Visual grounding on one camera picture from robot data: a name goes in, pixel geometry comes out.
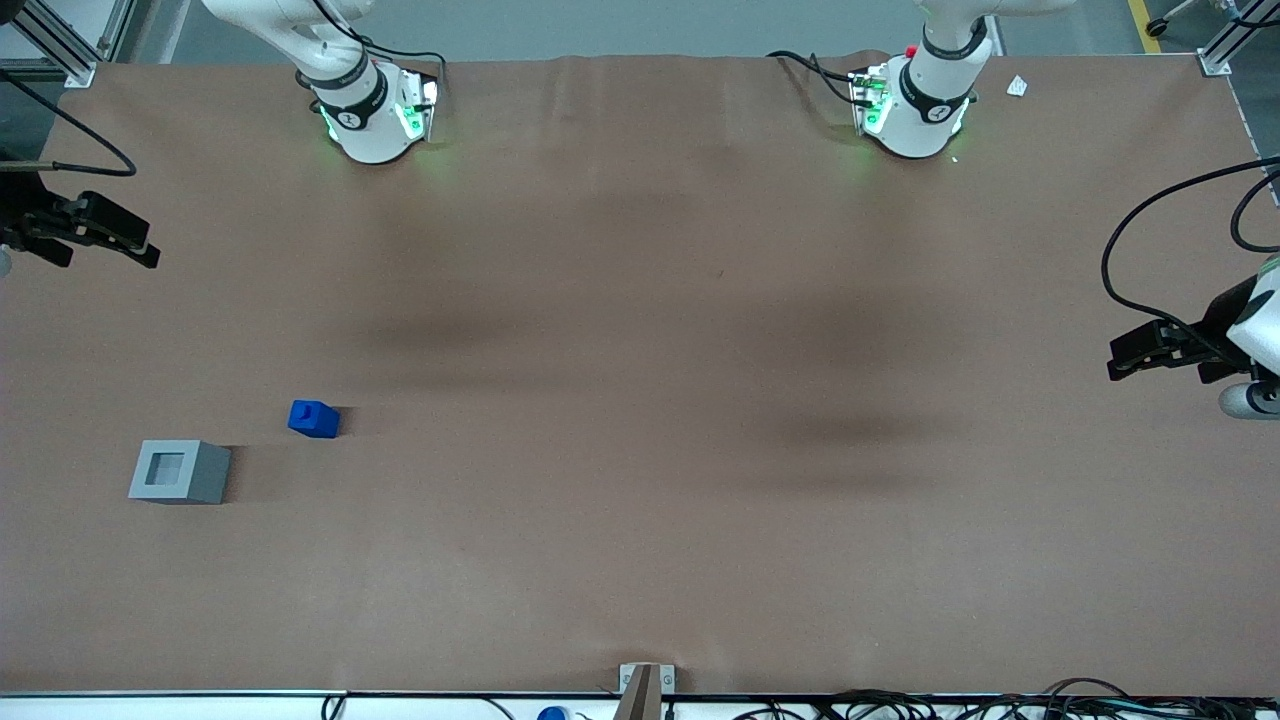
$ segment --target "gray box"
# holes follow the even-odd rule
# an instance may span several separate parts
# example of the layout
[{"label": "gray box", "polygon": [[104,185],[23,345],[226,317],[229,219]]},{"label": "gray box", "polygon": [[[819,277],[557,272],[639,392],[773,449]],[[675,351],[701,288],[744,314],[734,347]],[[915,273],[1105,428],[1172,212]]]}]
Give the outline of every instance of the gray box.
[{"label": "gray box", "polygon": [[219,505],[232,451],[198,439],[146,439],[129,497],[164,505]]}]

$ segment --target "metal frame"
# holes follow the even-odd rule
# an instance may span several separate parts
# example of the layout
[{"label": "metal frame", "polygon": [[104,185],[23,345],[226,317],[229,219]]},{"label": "metal frame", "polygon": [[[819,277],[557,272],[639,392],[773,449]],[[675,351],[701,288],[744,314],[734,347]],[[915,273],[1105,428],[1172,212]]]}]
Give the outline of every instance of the metal frame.
[{"label": "metal frame", "polygon": [[116,0],[111,6],[111,14],[108,17],[102,35],[91,44],[59,17],[45,0],[27,0],[22,13],[12,24],[45,55],[45,59],[0,59],[0,67],[36,79],[51,79],[47,76],[67,76],[67,87],[88,87],[93,82],[95,65],[114,60],[119,54],[120,38],[137,6],[138,0]]},{"label": "metal frame", "polygon": [[[1253,0],[1248,3],[1244,10],[1240,12],[1239,19],[1249,20],[1254,23],[1268,22],[1280,18],[1280,0]],[[1208,45],[1196,50],[1196,56],[1199,59],[1201,72],[1206,77],[1215,76],[1229,76],[1231,74],[1230,59],[1240,51],[1242,47],[1258,32],[1261,28],[1247,28],[1239,26],[1234,22],[1226,23],[1213,40],[1208,41]]]}]

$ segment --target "metal bracket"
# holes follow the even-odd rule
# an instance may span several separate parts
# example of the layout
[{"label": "metal bracket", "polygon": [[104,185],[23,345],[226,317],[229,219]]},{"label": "metal bracket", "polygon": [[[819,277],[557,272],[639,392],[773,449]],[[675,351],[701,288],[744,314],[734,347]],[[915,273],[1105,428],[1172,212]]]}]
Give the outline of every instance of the metal bracket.
[{"label": "metal bracket", "polygon": [[1231,63],[1228,63],[1226,60],[1213,63],[1208,56],[1206,56],[1203,47],[1196,49],[1196,59],[1199,60],[1201,73],[1204,77],[1221,77],[1231,74]]},{"label": "metal bracket", "polygon": [[1208,41],[1208,45],[1196,50],[1201,72],[1204,77],[1231,74],[1228,60],[1235,56],[1251,40],[1263,32],[1258,24],[1276,19],[1280,13],[1280,0],[1248,0],[1243,9],[1226,8],[1228,23]]},{"label": "metal bracket", "polygon": [[[631,682],[631,675],[635,674],[636,667],[640,665],[652,665],[652,662],[627,662],[625,665],[618,665],[618,693],[627,692],[627,683]],[[671,694],[676,692],[676,666],[675,665],[658,665],[658,679],[660,680],[659,687],[663,694]]]},{"label": "metal bracket", "polygon": [[44,0],[27,0],[13,19],[13,27],[67,73],[67,87],[83,88],[93,83],[93,72],[102,55]]}]

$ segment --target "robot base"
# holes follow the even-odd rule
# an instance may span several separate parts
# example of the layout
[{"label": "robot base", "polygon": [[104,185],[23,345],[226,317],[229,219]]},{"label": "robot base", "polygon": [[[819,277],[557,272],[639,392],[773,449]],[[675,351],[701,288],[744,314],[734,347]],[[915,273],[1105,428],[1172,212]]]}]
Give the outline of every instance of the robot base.
[{"label": "robot base", "polygon": [[392,90],[364,128],[347,128],[340,117],[330,118],[321,109],[329,137],[352,160],[371,165],[389,163],[430,136],[438,92],[435,81],[424,83],[422,76],[401,69],[394,63],[379,61],[375,67]]},{"label": "robot base", "polygon": [[868,68],[863,76],[850,78],[854,99],[872,102],[870,108],[854,106],[854,126],[859,135],[876,138],[895,155],[928,158],[937,155],[951,136],[960,132],[969,101],[965,100],[946,122],[924,122],[920,111],[902,97],[899,77],[906,61],[905,55],[897,55],[883,65]]}]

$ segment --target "black strap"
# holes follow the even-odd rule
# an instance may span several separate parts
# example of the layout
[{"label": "black strap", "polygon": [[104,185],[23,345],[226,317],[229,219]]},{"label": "black strap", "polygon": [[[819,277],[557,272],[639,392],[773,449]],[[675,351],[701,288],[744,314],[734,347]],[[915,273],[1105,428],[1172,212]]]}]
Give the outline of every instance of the black strap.
[{"label": "black strap", "polygon": [[973,86],[969,86],[969,90],[964,91],[963,95],[950,100],[925,94],[911,81],[910,60],[902,65],[902,72],[899,74],[897,82],[902,87],[902,99],[919,110],[920,120],[931,126],[947,122],[964,105],[965,100],[969,99],[969,94],[973,92]]},{"label": "black strap", "polygon": [[340,108],[338,105],[330,105],[321,101],[320,106],[324,108],[325,114],[339,126],[347,129],[365,129],[365,127],[369,126],[369,118],[371,118],[385,101],[387,76],[384,76],[381,70],[378,70],[378,85],[374,86],[374,91],[360,102]]},{"label": "black strap", "polygon": [[303,74],[302,77],[306,78],[307,85],[310,85],[312,90],[342,90],[343,87],[347,87],[348,85],[360,79],[360,76],[365,74],[365,68],[367,67],[369,67],[369,53],[365,53],[365,49],[361,47],[360,60],[356,63],[356,67],[348,70],[342,77],[335,77],[333,79],[316,79],[306,74]]},{"label": "black strap", "polygon": [[969,28],[973,35],[969,37],[969,44],[959,50],[946,50],[938,47],[937,45],[929,42],[929,33],[920,33],[924,40],[924,51],[934,58],[942,60],[964,60],[969,55],[973,55],[978,46],[982,45],[983,40],[987,40],[987,22],[983,18],[974,20],[973,27]]}]

